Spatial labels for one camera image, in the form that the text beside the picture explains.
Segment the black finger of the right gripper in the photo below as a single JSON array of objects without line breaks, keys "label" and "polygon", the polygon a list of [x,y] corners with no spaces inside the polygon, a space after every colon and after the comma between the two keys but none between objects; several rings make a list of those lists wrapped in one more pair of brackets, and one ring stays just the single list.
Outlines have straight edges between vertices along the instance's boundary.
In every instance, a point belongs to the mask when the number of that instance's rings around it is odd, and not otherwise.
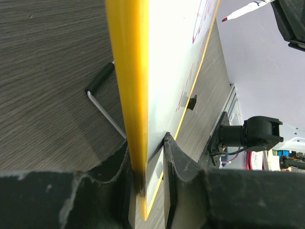
[{"label": "black finger of the right gripper", "polygon": [[305,1],[275,0],[271,3],[277,27],[288,46],[305,50]]}]

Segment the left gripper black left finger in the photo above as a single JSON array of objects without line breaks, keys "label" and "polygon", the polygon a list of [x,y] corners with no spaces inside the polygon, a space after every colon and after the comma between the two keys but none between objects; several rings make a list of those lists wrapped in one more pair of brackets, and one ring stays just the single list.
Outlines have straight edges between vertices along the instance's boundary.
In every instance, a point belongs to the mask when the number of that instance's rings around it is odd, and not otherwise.
[{"label": "left gripper black left finger", "polygon": [[87,172],[1,171],[0,226],[133,228],[133,172],[127,144]]}]

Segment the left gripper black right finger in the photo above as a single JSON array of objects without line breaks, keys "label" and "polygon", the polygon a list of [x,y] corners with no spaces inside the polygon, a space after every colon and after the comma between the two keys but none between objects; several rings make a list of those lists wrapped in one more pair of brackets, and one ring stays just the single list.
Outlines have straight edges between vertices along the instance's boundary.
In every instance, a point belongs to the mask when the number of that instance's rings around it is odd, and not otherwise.
[{"label": "left gripper black right finger", "polygon": [[163,139],[164,221],[168,229],[302,229],[305,176],[206,169]]}]

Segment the white marker pen body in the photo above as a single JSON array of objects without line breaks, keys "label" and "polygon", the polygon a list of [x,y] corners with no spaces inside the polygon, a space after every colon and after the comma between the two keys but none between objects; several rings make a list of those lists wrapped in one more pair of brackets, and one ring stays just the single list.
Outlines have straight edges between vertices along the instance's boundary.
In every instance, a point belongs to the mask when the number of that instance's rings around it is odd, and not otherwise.
[{"label": "white marker pen body", "polygon": [[239,18],[245,14],[248,14],[254,10],[257,10],[271,2],[273,2],[274,0],[255,0],[249,4],[247,4],[246,6],[232,12],[230,15],[228,15],[227,17],[225,17],[224,19],[222,19],[222,22],[225,21],[229,21],[232,19],[236,19]]}]

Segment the orange framed whiteboard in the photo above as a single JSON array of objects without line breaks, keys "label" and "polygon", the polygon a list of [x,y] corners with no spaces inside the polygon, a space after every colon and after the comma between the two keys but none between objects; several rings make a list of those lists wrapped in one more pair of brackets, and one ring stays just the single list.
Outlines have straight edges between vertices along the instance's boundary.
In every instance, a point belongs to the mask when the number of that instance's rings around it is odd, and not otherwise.
[{"label": "orange framed whiteboard", "polygon": [[139,213],[147,220],[163,176],[163,138],[177,137],[219,1],[105,2]]}]

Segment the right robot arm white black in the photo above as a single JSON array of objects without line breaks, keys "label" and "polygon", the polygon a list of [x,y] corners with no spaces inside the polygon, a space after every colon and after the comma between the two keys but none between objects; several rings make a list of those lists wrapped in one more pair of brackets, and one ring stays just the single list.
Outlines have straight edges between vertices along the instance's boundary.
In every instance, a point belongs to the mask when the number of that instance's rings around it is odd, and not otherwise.
[{"label": "right robot arm white black", "polygon": [[[303,0],[254,0],[233,11],[222,21],[237,19],[270,4],[278,29],[288,46],[305,50],[305,2]],[[230,125],[224,111],[207,146],[210,158],[217,156],[237,157],[247,152],[247,167],[252,170],[251,156],[254,153],[277,151],[281,170],[305,169],[305,158],[297,153],[305,151],[305,134],[299,128],[266,116],[253,116],[243,125]]]}]

